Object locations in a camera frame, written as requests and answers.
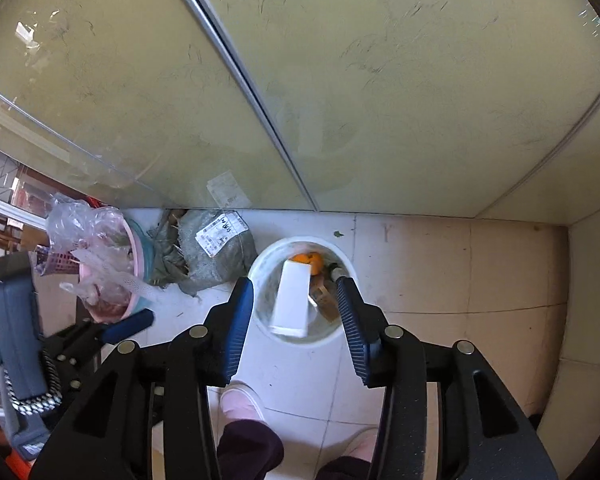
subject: white box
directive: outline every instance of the white box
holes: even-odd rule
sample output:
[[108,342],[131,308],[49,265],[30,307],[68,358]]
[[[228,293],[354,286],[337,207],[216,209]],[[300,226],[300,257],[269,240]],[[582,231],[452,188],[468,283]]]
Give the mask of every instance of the white box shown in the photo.
[[269,329],[280,335],[306,337],[311,265],[287,260],[282,266]]

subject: barcode label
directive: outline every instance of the barcode label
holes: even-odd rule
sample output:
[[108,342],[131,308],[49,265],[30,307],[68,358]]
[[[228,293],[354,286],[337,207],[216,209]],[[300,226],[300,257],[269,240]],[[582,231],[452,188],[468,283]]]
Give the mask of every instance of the barcode label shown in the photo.
[[249,229],[237,212],[222,213],[196,233],[196,241],[213,258],[231,238]]

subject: person's foot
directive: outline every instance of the person's foot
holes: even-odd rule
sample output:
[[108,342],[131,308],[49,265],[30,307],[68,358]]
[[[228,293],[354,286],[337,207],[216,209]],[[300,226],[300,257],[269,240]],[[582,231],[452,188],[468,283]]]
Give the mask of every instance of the person's foot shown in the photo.
[[234,420],[265,422],[262,401],[246,384],[230,383],[220,395],[220,409],[227,423]]
[[371,462],[374,457],[376,440],[378,439],[378,428],[365,430],[349,443],[342,456],[352,456],[360,460]]

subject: metal door frame strip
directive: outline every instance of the metal door frame strip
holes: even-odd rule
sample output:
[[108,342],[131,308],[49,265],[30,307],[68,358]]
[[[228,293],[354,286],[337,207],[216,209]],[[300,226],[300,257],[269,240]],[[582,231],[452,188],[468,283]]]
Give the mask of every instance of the metal door frame strip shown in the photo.
[[222,26],[222,22],[213,10],[209,0],[184,0],[193,15],[198,20],[198,23],[205,31],[209,41],[216,48],[220,57],[229,69],[229,72],[234,77],[242,93],[251,105],[260,123],[264,127],[269,139],[278,150],[280,157],[286,165],[286,168],[291,172],[294,181],[300,188],[302,196],[311,205],[314,211],[320,211],[317,202],[312,197],[309,189],[302,180],[298,168],[294,164],[291,154],[286,147],[275,121],[267,110],[264,100],[257,90],[257,86],[249,76],[244,63],[237,53],[237,49],[230,39],[229,33]]

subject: tile floor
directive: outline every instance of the tile floor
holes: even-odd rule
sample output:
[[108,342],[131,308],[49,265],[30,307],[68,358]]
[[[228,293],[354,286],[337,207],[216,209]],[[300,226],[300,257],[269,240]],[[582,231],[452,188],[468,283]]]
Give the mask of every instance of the tile floor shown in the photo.
[[[157,210],[131,210],[144,227]],[[367,303],[418,338],[450,346],[473,341],[527,414],[541,412],[554,381],[568,292],[563,228],[524,222],[312,212],[241,213],[259,251],[292,235],[313,235],[353,261]],[[157,306],[142,345],[171,340],[203,322],[226,300],[221,285],[190,298],[171,287],[173,300]],[[236,376],[261,396],[271,427],[286,445],[283,463],[267,478],[310,480],[348,440],[378,424],[382,391],[355,375],[344,336],[315,349],[298,349],[249,328]],[[210,404],[221,433],[218,395]],[[426,478],[435,478],[437,414],[430,404]],[[159,430],[155,445],[160,447]]]

